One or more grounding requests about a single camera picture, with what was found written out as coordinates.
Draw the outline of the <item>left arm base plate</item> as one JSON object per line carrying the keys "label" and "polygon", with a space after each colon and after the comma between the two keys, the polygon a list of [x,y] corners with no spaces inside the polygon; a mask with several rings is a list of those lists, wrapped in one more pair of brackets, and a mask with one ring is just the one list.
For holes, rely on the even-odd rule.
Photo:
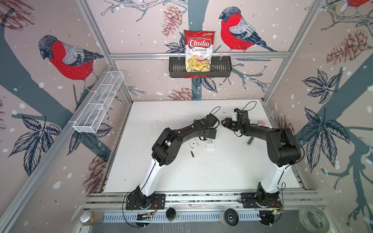
{"label": "left arm base plate", "polygon": [[125,203],[126,210],[163,210],[165,208],[166,195],[154,193],[146,197],[141,192],[130,193]]}

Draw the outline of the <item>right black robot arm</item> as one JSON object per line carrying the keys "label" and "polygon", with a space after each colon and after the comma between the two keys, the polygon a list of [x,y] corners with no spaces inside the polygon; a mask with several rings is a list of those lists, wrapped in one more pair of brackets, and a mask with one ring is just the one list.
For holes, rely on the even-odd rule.
{"label": "right black robot arm", "polygon": [[301,159],[302,153],[298,142],[289,128],[270,128],[253,124],[248,117],[248,111],[236,108],[233,117],[227,117],[221,122],[222,126],[239,132],[240,136],[248,136],[250,139],[266,141],[267,155],[272,164],[268,167],[265,177],[259,182],[255,200],[260,207],[268,207],[271,204],[281,207],[279,194],[284,187],[280,181],[292,165]]}

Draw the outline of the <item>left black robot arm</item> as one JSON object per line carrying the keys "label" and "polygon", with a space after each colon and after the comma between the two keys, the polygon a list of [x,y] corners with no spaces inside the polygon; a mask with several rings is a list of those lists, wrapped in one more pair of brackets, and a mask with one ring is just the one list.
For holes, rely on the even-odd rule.
{"label": "left black robot arm", "polygon": [[137,209],[145,209],[156,201],[155,191],[164,166],[170,165],[177,157],[181,145],[193,138],[215,139],[220,121],[212,113],[181,129],[166,128],[152,146],[152,162],[143,182],[130,193]]}

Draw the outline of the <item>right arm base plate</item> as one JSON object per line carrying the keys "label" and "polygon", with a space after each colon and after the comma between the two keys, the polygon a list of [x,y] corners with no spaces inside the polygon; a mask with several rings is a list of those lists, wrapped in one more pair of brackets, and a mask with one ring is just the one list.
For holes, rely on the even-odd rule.
{"label": "right arm base plate", "polygon": [[245,209],[254,208],[282,208],[279,192],[273,194],[241,193],[241,203]]}

